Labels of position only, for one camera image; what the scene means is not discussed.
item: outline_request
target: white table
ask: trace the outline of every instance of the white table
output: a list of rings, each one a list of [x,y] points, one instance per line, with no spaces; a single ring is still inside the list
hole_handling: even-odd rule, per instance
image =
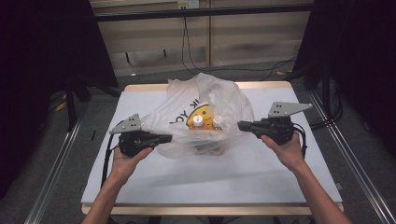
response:
[[[288,82],[237,83],[250,100],[255,120],[267,118],[273,101],[298,103]],[[139,113],[144,117],[166,97],[167,84],[131,85],[122,93],[108,129]],[[343,210],[342,199],[304,113],[291,116],[306,131],[306,161],[322,187]],[[82,202],[88,213],[99,189],[109,134],[92,167]],[[113,145],[118,142],[115,135]],[[154,150],[122,188],[113,215],[274,216],[310,215],[294,175],[272,150],[249,134],[222,156],[170,160]]]

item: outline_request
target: table edge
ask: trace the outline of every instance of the table edge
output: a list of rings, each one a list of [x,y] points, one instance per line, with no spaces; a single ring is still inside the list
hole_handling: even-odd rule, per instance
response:
[[[336,203],[344,212],[342,203]],[[83,204],[81,211],[88,214],[91,207]],[[307,205],[256,206],[114,206],[111,215],[143,216],[295,216],[312,215]]]
[[[263,88],[291,88],[288,81],[255,81],[235,82],[240,89],[263,89]],[[128,85],[124,91],[166,91],[168,84],[136,84]]]

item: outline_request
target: forearm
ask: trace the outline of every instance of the forearm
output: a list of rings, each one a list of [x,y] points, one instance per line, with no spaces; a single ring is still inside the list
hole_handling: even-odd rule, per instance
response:
[[[319,184],[306,163],[293,172],[317,223],[351,223]]]
[[[107,223],[121,187],[122,184],[109,176],[82,223]]]

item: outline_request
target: metal rail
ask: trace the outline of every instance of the metal rail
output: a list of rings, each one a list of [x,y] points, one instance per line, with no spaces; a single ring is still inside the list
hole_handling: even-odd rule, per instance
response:
[[[322,119],[328,119],[325,110],[322,108],[322,102],[320,101],[318,95],[311,92],[310,97]],[[361,164],[353,153],[352,148],[347,143],[345,137],[341,134],[337,125],[332,122],[327,125],[327,128],[381,222],[384,224],[396,223],[396,219],[390,212],[390,209],[384,198],[379,193],[378,189],[375,187],[364,169],[361,167]]]
[[[87,108],[88,108],[88,103],[83,104],[82,112],[76,122],[76,125],[73,127],[71,132],[67,134],[66,138],[64,139],[64,143],[62,144],[62,147],[58,153],[58,157],[56,158],[55,163],[53,163],[52,168],[47,177],[47,180],[44,183],[43,187],[41,188],[38,197],[35,199],[35,203],[24,222],[25,224],[40,223],[41,218],[43,217],[44,212],[47,208],[47,205],[50,202],[50,197],[52,196],[52,193],[55,189],[55,184],[58,181],[62,168],[64,167],[64,163],[67,159],[67,155],[70,151],[71,146],[74,143],[74,140],[76,139],[81,122],[83,118],[85,118]]]
[[[224,16],[241,14],[261,14],[280,12],[299,12],[313,10],[328,10],[335,8],[335,4],[296,4],[277,5],[264,7],[209,7],[196,9],[176,9],[149,12],[130,13],[103,13],[95,14],[91,17],[63,18],[67,21],[138,21],[151,19],[183,18],[183,17],[204,17],[204,16]]]

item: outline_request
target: plastic bag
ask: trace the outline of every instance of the plastic bag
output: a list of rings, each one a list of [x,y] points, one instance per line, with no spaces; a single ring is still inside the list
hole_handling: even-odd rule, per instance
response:
[[[205,74],[187,80],[169,80],[166,100],[142,118],[142,128],[172,134],[171,143],[156,149],[170,159],[189,155],[221,155],[247,133],[239,120],[254,120],[250,101],[231,81]]]

